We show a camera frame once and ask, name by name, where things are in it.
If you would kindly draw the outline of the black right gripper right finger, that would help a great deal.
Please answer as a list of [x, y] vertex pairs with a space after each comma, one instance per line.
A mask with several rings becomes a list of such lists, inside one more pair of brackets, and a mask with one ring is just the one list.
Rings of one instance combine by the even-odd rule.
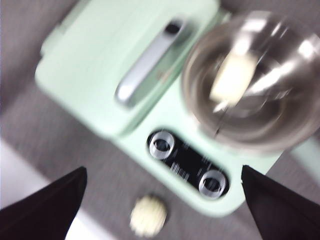
[[320, 205], [248, 165], [242, 166], [247, 206], [263, 240], [318, 240]]

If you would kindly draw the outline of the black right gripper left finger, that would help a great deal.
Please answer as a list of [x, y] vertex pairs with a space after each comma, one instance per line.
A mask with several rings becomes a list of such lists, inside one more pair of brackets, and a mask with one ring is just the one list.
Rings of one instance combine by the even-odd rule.
[[2, 240], [64, 240], [85, 195], [84, 166], [0, 211]]

